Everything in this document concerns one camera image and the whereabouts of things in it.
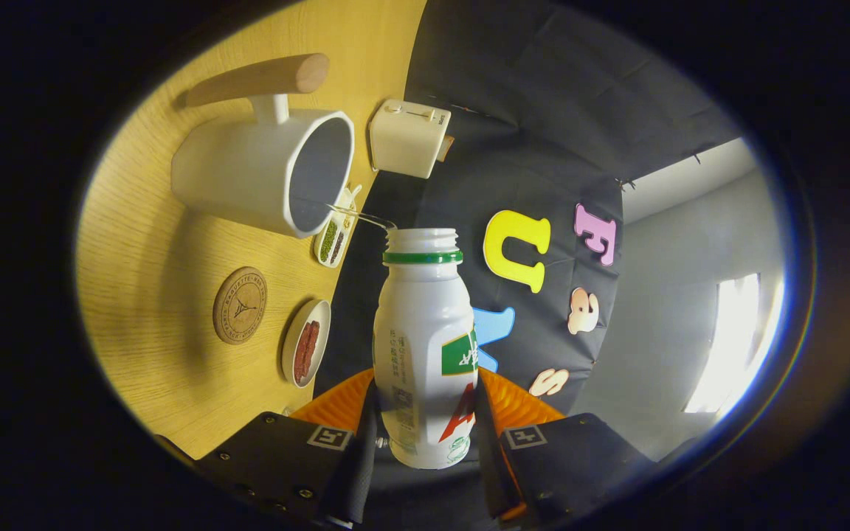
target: window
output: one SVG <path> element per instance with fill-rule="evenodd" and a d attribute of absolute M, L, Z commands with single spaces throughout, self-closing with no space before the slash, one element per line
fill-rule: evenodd
<path fill-rule="evenodd" d="M 717 320 L 711 354 L 685 413 L 723 416 L 738 403 L 762 366 L 775 336 L 782 309 L 782 282 L 776 287 L 770 315 L 756 352 L 753 337 L 759 321 L 759 275 L 721 282 L 717 290 Z"/>

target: plastic bottle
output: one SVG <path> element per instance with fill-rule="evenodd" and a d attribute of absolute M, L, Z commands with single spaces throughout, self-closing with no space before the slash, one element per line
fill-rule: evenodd
<path fill-rule="evenodd" d="M 454 229 L 391 229 L 373 326 L 373 366 L 389 448 L 412 468 L 468 453 L 478 349 Z"/>

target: small bowl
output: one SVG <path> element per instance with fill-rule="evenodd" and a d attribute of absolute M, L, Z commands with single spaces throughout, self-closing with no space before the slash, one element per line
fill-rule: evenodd
<path fill-rule="evenodd" d="M 330 333 L 330 302 L 324 299 L 314 299 L 297 311 L 291 326 L 287 328 L 284 336 L 284 348 L 281 352 L 280 362 L 284 369 L 284 376 L 291 384 L 303 389 L 314 379 L 320 362 L 323 361 L 324 350 L 327 349 L 327 335 Z M 314 355 L 311 356 L 310 369 L 307 374 L 300 378 L 300 382 L 294 379 L 294 357 L 297 355 L 297 343 L 300 335 L 306 332 L 309 322 L 317 322 L 320 329 L 317 331 L 317 343 L 314 345 Z"/>

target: orange gripper pad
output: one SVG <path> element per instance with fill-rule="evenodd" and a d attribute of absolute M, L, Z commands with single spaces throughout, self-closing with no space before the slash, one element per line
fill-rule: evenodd
<path fill-rule="evenodd" d="M 564 414 L 556 411 L 545 401 L 534 397 L 516 383 L 483 367 L 478 367 L 478 370 L 481 372 L 481 381 L 487 389 L 497 437 L 500 437 L 503 430 L 507 428 L 566 419 Z"/>
<path fill-rule="evenodd" d="M 333 389 L 309 401 L 291 414 L 291 419 L 323 424 L 341 430 L 356 430 L 363 414 L 365 391 L 372 382 L 372 369 L 354 374 Z"/>

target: small tray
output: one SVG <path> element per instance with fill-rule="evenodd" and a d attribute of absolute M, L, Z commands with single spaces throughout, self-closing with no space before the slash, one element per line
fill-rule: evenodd
<path fill-rule="evenodd" d="M 356 196 L 361 190 L 363 190 L 361 184 L 356 185 L 351 191 L 344 188 L 340 191 L 340 197 L 336 199 L 335 204 L 340 208 L 356 209 Z M 350 241 L 350 234 L 356 223 L 356 218 L 334 212 L 327 225 L 317 233 L 317 236 L 314 236 L 314 256 L 317 257 L 317 262 L 327 268 L 339 266 L 340 260 L 347 251 L 347 242 Z"/>

